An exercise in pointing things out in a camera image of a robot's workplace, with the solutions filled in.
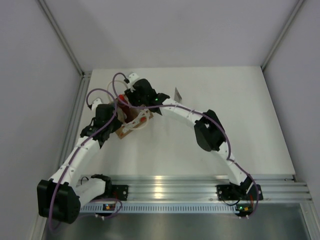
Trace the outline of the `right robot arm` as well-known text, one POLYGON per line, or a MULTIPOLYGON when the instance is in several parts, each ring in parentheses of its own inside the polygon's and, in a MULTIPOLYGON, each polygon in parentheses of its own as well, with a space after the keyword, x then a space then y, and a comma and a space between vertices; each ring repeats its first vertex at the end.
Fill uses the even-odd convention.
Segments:
POLYGON ((171 117, 194 130, 196 142, 201 149, 215 156, 225 167, 228 184, 216 186, 221 201, 242 201, 263 199, 262 190, 239 164, 233 159, 230 140, 213 110, 198 112, 178 103, 164 93, 157 93, 147 79, 134 74, 125 79, 128 89, 125 95, 131 106, 147 107, 153 113, 171 117))

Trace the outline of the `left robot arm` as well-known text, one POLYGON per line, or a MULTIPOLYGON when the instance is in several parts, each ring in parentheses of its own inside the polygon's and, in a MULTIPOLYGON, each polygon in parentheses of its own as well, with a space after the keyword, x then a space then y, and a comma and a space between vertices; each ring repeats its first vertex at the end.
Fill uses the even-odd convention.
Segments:
POLYGON ((112 180, 103 174, 94 174, 87 182, 78 183, 93 157, 122 125, 114 104, 99 104, 94 111, 95 116, 80 132, 65 162, 48 180, 38 183, 37 205, 41 217, 72 224, 81 207, 95 198, 107 200, 112 196, 112 180))

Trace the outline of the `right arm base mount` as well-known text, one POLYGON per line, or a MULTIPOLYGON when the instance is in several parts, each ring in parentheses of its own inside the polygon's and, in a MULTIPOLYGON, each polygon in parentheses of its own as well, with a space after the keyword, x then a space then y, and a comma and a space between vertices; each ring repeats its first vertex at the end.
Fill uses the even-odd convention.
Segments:
POLYGON ((239 186, 235 184, 220 184, 216 186, 217 196, 220 201, 254 201, 264 199, 261 186, 259 184, 249 187, 239 186))

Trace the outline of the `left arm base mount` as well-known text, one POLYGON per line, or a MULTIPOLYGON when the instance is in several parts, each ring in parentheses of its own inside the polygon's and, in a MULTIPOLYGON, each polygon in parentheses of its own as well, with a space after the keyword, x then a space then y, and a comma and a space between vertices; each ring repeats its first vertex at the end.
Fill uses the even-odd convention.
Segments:
POLYGON ((120 201, 127 201, 128 194, 129 194, 128 185, 119 185, 119 184, 112 185, 111 194, 110 194, 111 198, 115 198, 120 201))

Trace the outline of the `red liquid bottle red cap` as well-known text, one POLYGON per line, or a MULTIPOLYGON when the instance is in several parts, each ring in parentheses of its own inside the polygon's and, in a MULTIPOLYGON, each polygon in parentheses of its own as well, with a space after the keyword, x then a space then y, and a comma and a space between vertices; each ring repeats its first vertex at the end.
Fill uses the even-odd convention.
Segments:
MULTIPOLYGON (((121 100, 122 102, 128 104, 128 102, 126 101, 125 97, 122 94, 120 94, 118 96, 118 99, 121 100)), ((125 123, 129 123, 134 119, 133 115, 130 111, 130 108, 127 105, 123 104, 121 101, 119 102, 119 107, 121 108, 121 110, 124 114, 124 121, 125 121, 125 123)))

